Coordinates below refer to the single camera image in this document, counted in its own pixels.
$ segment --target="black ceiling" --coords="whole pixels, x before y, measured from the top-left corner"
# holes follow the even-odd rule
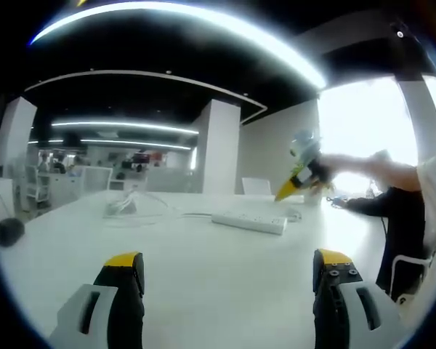
[[[49,5],[34,12],[21,39],[29,41],[48,22],[80,10],[76,1],[60,9]],[[326,21],[351,12],[376,7],[375,1],[183,1],[234,13],[250,19],[283,40],[290,41]],[[103,4],[88,0],[82,8]],[[99,75],[63,79],[32,86],[56,76],[100,70],[133,70],[165,73],[202,81],[266,105],[260,117],[316,96],[316,90],[275,58],[223,30],[176,15],[124,11],[71,23],[45,36],[25,51],[13,95],[24,95],[38,107],[35,129],[48,130],[55,118],[113,116],[154,120],[165,124],[192,122],[217,98],[242,107],[242,119],[259,107],[235,97],[181,81],[146,76]],[[417,54],[420,69],[429,69]],[[276,67],[279,74],[255,73],[257,64]],[[315,61],[331,84],[351,72],[397,73],[403,62],[395,58],[387,39],[354,44],[322,55]]]

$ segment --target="yellow object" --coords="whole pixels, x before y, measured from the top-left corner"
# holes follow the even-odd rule
[[[352,260],[341,252],[331,251],[329,249],[318,249],[318,251],[320,251],[323,256],[324,264],[352,263]]]
[[[138,255],[139,252],[130,252],[119,254],[118,256],[111,257],[105,264],[105,267],[132,267],[134,262],[134,257]]]
[[[275,196],[275,201],[281,201],[288,196],[291,196],[297,191],[297,188],[292,183],[291,179],[283,184],[281,189],[278,191],[278,194]]]

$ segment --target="small white device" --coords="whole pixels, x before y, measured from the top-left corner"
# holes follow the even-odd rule
[[[213,223],[277,235],[283,235],[287,226],[287,219],[285,217],[269,217],[234,212],[213,214],[211,216],[211,221]]]

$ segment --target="white pillar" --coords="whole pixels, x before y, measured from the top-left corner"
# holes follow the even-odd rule
[[[234,194],[241,108],[211,100],[192,126],[199,131],[193,189]]]
[[[0,127],[0,166],[3,167],[5,178],[15,177],[15,167],[25,163],[36,111],[37,107],[22,97],[7,105]]]
[[[423,80],[399,81],[415,133],[419,162],[436,155],[436,107]]]

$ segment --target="power strip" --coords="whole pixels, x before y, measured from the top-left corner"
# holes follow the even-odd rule
[[[287,226],[287,219],[285,217],[268,217],[234,212],[213,214],[211,216],[211,221],[213,223],[277,235],[283,235]]]

